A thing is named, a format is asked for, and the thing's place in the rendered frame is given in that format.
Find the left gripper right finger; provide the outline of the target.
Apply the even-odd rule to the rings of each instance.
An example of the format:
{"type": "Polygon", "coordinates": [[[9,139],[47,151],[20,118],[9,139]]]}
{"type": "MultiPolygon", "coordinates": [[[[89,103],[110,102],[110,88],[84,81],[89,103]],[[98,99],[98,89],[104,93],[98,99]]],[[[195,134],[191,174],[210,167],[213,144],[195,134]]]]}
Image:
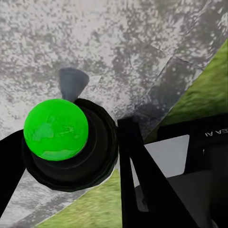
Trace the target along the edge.
{"type": "Polygon", "coordinates": [[[118,128],[123,228],[198,228],[138,135],[118,128]],[[130,160],[148,211],[137,210],[130,160]]]}

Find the insectifuge atomizer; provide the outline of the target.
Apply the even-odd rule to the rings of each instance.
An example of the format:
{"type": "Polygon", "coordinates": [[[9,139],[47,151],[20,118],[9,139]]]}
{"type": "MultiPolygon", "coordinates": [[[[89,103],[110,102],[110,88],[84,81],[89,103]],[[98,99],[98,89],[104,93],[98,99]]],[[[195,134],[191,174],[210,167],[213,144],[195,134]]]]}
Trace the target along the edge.
{"type": "Polygon", "coordinates": [[[119,158],[119,132],[102,106],[77,99],[89,76],[73,67],[58,71],[62,99],[28,114],[21,157],[28,172],[51,190],[75,192],[109,180],[119,158]]]}

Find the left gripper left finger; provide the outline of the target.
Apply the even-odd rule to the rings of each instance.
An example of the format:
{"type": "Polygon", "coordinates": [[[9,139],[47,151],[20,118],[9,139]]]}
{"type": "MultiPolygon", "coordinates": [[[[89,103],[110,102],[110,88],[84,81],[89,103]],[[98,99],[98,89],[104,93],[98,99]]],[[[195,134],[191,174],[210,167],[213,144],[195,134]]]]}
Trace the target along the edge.
{"type": "Polygon", "coordinates": [[[7,207],[26,166],[21,157],[23,130],[0,141],[0,217],[7,207]]]}

